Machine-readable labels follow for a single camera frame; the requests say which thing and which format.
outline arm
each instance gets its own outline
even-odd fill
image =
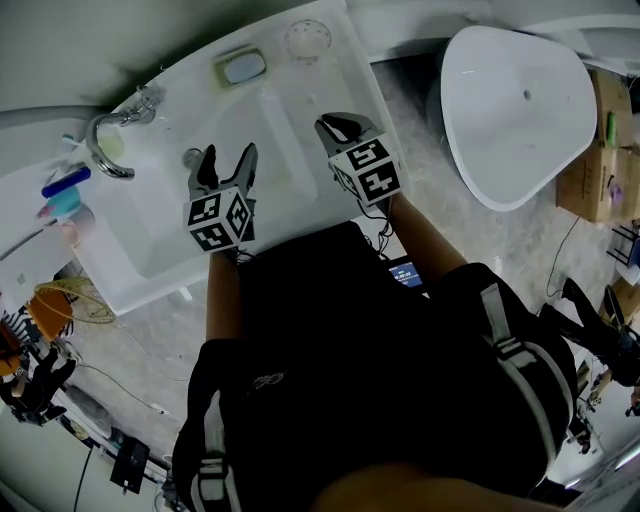
[[[451,270],[466,265],[462,255],[402,193],[392,198],[389,222],[428,287]]]
[[[611,384],[612,375],[611,369],[608,369],[601,375],[600,384],[598,384],[598,387],[589,395],[589,402],[595,402],[602,396],[605,388]]]
[[[211,255],[207,290],[207,340],[242,336],[238,266],[223,253]]]
[[[11,388],[11,396],[14,398],[20,398],[24,393],[24,387],[26,383],[27,383],[27,372],[22,372],[22,374],[16,378],[13,388]]]

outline white bathtub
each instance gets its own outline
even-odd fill
[[[451,40],[441,104],[462,179],[498,211],[522,206],[595,133],[595,95],[578,56],[507,30],[469,27]]]

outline screen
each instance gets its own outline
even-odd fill
[[[397,267],[391,267],[389,269],[396,281],[400,281],[405,286],[413,288],[414,286],[420,286],[420,276],[416,272],[413,263],[401,263]]]

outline backpack strap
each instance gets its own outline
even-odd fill
[[[553,431],[542,402],[522,370],[529,365],[540,364],[544,364],[551,370],[567,403],[568,420],[570,421],[573,417],[573,400],[569,385],[558,365],[545,350],[535,343],[522,343],[512,335],[497,283],[483,290],[481,298],[491,326],[491,336],[483,335],[483,337],[496,350],[498,364],[518,388],[536,419],[538,431],[547,454],[548,471],[558,455]],[[529,373],[534,369],[535,366],[527,368],[525,373]]]

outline cardboard box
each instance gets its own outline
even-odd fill
[[[633,145],[633,121],[631,113],[631,97],[627,86],[619,75],[604,70],[589,72],[596,94],[598,122],[595,140],[606,147],[622,148]],[[608,145],[607,122],[609,112],[616,115],[616,143]]]
[[[611,217],[611,196],[607,190],[615,149],[593,143],[556,178],[556,206],[591,222]]]
[[[616,181],[624,194],[618,218],[640,219],[640,153],[637,146],[618,151]]]
[[[622,277],[619,277],[611,287],[616,294],[625,322],[631,324],[638,312],[640,312],[640,286],[631,285]],[[600,308],[600,316],[605,320],[609,320],[609,315],[604,310],[604,305]]]
[[[640,218],[640,156],[594,142],[556,178],[556,206],[590,222]]]

